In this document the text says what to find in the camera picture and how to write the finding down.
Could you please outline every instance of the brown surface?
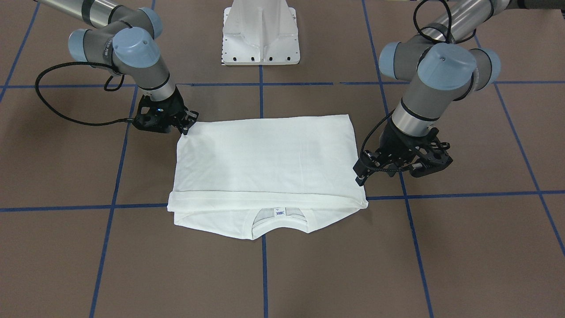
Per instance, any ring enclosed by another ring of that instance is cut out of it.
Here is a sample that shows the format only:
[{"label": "brown surface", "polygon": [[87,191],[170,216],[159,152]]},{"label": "brown surface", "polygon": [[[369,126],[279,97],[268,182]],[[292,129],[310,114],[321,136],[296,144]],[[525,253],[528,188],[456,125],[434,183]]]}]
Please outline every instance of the brown surface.
[{"label": "brown surface", "polygon": [[[377,55],[415,34],[415,2],[364,2]],[[270,118],[346,113],[359,146],[384,116],[379,85],[340,84],[377,81],[363,2],[288,0],[297,10],[302,60],[265,67],[263,81],[333,85],[263,88],[257,67],[220,65],[222,12],[231,3],[156,1],[164,24],[157,43],[178,83],[251,83],[181,85],[200,120],[258,118],[261,105]],[[89,316],[101,258],[95,317],[262,317],[264,291],[270,317],[428,317],[425,286],[435,317],[565,316],[564,251],[495,87],[454,103],[438,122],[440,139],[452,146],[451,167],[420,179],[405,175],[425,285],[398,177],[369,179],[367,195],[379,200],[368,209],[312,234],[277,229],[265,245],[174,226],[164,205],[178,135],[130,127],[124,147],[125,124],[84,127],[49,112],[30,85],[43,69],[70,61],[68,35],[88,27],[41,5],[24,42],[35,5],[0,1],[0,83],[12,85],[0,102],[0,316]],[[419,21],[439,12],[441,4],[429,2]],[[564,32],[558,11],[535,10],[504,12],[477,30],[482,46],[501,56],[501,80],[561,81],[498,84],[540,190],[554,191],[544,200],[561,235]],[[77,67],[44,84],[100,85],[107,77]],[[406,88],[384,85],[389,109]],[[64,114],[94,122],[126,117],[134,96],[133,87],[43,92]],[[442,198],[416,199],[422,195]],[[113,203],[120,205],[105,241]]]}]

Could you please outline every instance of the light blue joint cap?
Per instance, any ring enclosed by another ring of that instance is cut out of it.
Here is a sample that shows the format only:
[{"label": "light blue joint cap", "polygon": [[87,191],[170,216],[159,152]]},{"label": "light blue joint cap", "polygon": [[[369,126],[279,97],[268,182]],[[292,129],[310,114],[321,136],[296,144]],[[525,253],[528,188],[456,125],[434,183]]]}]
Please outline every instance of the light blue joint cap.
[{"label": "light blue joint cap", "polygon": [[477,68],[477,60],[456,44],[435,44],[418,65],[418,76],[427,86],[452,91],[465,85]]},{"label": "light blue joint cap", "polygon": [[490,79],[489,79],[489,82],[486,84],[486,85],[488,85],[488,84],[491,84],[492,82],[494,82],[498,79],[498,76],[500,75],[500,70],[502,69],[502,65],[500,63],[500,57],[498,57],[498,54],[496,54],[495,51],[493,51],[491,49],[480,49],[480,50],[483,51],[484,53],[486,53],[489,56],[490,65],[492,66],[492,71],[490,73]]},{"label": "light blue joint cap", "polygon": [[384,75],[397,79],[394,74],[394,55],[400,42],[391,42],[385,45],[379,56],[379,69]]},{"label": "light blue joint cap", "polygon": [[126,65],[146,68],[157,63],[161,52],[151,34],[143,28],[126,28],[114,36],[114,53]]},{"label": "light blue joint cap", "polygon": [[87,29],[78,29],[69,36],[69,52],[77,62],[87,62],[86,55],[84,54],[84,35],[87,31]]},{"label": "light blue joint cap", "polygon": [[157,14],[157,12],[153,11],[150,8],[140,8],[141,11],[145,12],[145,14],[149,17],[151,24],[153,25],[153,38],[158,38],[161,33],[163,33],[163,23],[161,22],[161,18]]}]

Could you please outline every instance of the gray robot arm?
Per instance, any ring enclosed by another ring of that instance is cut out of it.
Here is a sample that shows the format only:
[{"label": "gray robot arm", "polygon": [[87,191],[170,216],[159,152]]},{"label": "gray robot arm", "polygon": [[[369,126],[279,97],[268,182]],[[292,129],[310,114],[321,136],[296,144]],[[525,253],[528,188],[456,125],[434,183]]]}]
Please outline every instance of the gray robot arm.
[{"label": "gray robot arm", "polygon": [[136,128],[170,132],[174,126],[186,135],[198,113],[185,107],[154,41],[163,29],[155,11],[132,10],[108,0],[38,1],[96,28],[74,31],[69,51],[78,62],[109,65],[113,75],[135,80],[144,95],[133,121]]},{"label": "gray robot arm", "polygon": [[494,51],[467,50],[457,43],[507,8],[565,8],[565,1],[462,0],[450,10],[451,29],[444,14],[406,43],[383,48],[381,73],[410,85],[380,136],[379,148],[375,152],[362,149],[353,168],[360,186],[376,171],[392,177],[409,170],[413,177],[422,177],[452,163],[449,144],[439,141],[433,124],[452,101],[494,82],[501,69]]}]

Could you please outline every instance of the clothing tag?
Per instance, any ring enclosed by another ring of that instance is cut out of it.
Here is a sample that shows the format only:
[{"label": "clothing tag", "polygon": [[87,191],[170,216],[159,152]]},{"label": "clothing tag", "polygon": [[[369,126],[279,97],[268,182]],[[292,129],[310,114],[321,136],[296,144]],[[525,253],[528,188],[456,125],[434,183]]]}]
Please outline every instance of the clothing tag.
[{"label": "clothing tag", "polygon": [[286,208],[275,208],[275,217],[286,216]]}]

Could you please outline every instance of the white plastic base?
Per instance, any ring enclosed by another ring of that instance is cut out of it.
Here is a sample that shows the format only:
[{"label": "white plastic base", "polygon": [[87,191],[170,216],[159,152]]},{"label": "white plastic base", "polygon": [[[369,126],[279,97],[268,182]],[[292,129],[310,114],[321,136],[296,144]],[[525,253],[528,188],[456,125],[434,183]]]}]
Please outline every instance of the white plastic base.
[{"label": "white plastic base", "polygon": [[286,0],[234,0],[224,10],[224,65],[300,62],[296,10]]}]

